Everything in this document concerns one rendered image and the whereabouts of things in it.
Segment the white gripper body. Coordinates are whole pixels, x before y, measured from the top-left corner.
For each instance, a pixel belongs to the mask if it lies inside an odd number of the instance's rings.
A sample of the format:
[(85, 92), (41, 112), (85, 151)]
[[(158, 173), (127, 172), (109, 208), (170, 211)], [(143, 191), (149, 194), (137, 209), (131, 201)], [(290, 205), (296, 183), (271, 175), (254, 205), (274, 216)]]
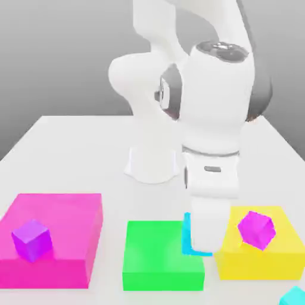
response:
[(217, 252), (222, 246), (230, 218), (226, 199), (191, 197), (191, 241), (200, 252)]

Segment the small cyan cube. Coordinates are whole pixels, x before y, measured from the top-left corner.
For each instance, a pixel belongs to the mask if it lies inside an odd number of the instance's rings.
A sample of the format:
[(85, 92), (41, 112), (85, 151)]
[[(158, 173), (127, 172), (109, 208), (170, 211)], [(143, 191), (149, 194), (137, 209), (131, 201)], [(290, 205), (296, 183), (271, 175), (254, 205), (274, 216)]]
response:
[(191, 214), (184, 213), (181, 233), (181, 249), (182, 254), (201, 257), (212, 257), (212, 253), (196, 251), (191, 245)]

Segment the small magenta cube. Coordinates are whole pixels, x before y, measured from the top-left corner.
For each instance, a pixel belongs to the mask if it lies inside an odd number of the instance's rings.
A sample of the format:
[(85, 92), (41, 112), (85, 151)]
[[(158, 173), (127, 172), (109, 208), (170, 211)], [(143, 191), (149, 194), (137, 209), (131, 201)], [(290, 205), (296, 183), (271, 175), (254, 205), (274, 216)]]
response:
[(276, 235), (272, 219), (264, 214), (249, 211), (237, 226), (242, 241), (264, 251)]

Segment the small turquoise cube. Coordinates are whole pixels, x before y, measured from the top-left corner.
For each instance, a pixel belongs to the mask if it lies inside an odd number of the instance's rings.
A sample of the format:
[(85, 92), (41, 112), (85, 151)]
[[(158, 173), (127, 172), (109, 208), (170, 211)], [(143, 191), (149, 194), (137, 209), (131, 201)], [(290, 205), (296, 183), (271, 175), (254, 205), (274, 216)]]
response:
[(305, 305), (305, 291), (298, 286), (292, 287), (281, 297), (278, 305)]

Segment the small purple cube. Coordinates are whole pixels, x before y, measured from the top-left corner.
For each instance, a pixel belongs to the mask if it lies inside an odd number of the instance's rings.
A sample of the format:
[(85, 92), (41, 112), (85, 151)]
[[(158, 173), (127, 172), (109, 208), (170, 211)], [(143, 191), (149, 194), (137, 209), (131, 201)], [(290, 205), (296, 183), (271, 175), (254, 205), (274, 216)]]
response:
[(28, 262), (35, 262), (53, 248), (49, 229), (35, 219), (11, 233), (17, 253)]

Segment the large green box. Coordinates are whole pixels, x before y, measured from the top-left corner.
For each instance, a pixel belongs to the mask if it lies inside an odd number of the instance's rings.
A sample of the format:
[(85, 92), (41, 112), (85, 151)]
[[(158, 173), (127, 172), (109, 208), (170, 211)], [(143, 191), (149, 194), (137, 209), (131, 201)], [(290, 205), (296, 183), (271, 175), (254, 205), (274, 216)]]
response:
[(201, 257), (182, 253), (181, 220), (130, 220), (123, 256), (124, 291), (202, 291)]

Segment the large yellow box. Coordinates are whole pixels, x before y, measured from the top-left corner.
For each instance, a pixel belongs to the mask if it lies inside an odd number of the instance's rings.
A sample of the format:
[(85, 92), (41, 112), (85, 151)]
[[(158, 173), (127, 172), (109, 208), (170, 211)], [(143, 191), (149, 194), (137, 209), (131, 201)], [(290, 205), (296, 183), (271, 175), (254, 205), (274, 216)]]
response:
[[(238, 224), (247, 212), (271, 217), (276, 235), (265, 250), (242, 241)], [(214, 254), (221, 280), (299, 280), (305, 244), (280, 206), (233, 206), (221, 249)]]

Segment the large pink box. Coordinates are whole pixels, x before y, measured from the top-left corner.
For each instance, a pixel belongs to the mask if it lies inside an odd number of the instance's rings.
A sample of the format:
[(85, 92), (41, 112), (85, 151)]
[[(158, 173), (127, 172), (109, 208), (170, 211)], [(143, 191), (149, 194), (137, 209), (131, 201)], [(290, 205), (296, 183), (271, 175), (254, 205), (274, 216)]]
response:
[[(32, 219), (49, 229), (53, 243), (33, 263), (11, 236)], [(0, 289), (87, 289), (102, 223), (101, 194), (18, 194), (0, 219)]]

